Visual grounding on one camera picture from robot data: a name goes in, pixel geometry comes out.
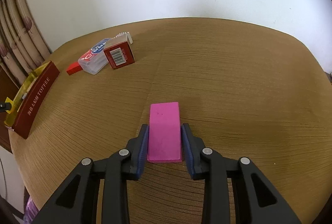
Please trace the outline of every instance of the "barcode label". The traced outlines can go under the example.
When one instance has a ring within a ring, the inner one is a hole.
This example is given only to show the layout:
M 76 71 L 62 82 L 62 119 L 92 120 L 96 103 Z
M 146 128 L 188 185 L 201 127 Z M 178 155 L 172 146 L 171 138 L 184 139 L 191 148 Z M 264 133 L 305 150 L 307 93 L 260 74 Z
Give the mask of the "barcode label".
M 125 59 L 120 47 L 110 51 L 110 53 L 111 53 L 111 56 L 114 60 L 115 65 L 118 66 L 118 65 L 121 65 L 123 63 L 126 63 L 126 59 Z

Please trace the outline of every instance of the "pink block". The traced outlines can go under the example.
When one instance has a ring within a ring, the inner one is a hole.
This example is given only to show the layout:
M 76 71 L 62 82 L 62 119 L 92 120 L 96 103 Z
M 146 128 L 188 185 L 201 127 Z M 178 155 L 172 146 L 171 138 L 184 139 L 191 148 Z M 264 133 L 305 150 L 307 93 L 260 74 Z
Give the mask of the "pink block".
M 152 163 L 182 161 L 178 102 L 151 104 L 147 160 Z

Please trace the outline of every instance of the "wooden table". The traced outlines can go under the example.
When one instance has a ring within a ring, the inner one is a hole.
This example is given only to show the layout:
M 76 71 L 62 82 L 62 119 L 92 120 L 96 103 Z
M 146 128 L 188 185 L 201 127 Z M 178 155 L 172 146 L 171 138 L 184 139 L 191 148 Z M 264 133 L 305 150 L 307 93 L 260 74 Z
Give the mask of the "wooden table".
M 106 37 L 130 31 L 136 63 L 97 75 L 66 68 Z M 148 123 L 151 103 L 177 101 L 181 122 L 225 157 L 249 156 L 303 224 L 332 192 L 332 87 L 297 39 L 243 22 L 176 18 L 69 41 L 30 136 L 10 141 L 38 208 L 84 157 L 106 158 Z M 128 184 L 132 223 L 200 223 L 204 183 L 184 164 L 147 164 Z

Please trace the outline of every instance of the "small cardboard box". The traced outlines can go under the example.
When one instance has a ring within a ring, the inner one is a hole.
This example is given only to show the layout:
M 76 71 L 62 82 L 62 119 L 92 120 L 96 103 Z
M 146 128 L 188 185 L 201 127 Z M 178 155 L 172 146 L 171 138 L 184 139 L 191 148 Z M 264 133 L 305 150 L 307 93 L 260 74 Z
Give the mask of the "small cardboard box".
M 127 32 L 106 42 L 104 53 L 113 69 L 119 69 L 135 62 L 130 48 L 131 43 L 132 38 Z

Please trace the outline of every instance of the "beige curtain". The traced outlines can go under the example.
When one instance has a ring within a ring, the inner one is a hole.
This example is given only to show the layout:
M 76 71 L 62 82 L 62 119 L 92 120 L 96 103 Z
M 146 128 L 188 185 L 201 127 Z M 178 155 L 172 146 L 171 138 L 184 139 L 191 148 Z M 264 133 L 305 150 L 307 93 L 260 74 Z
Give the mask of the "beige curtain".
M 0 55 L 0 67 L 18 86 L 50 55 L 26 0 L 1 0 Z

